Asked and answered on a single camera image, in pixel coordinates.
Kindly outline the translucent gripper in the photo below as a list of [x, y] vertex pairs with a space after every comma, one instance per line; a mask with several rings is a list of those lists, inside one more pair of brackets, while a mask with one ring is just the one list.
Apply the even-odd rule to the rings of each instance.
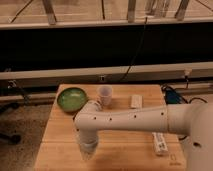
[[88, 161], [92, 158], [92, 156], [96, 152], [97, 145], [96, 144], [81, 144], [80, 152], [81, 156], [85, 161]]

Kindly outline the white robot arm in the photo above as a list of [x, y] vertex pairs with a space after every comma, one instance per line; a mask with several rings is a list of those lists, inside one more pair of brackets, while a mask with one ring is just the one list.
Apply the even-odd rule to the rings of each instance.
[[188, 136], [186, 171], [213, 171], [213, 103], [169, 104], [104, 112], [90, 100], [74, 119], [84, 153], [93, 153], [101, 130], [172, 133]]

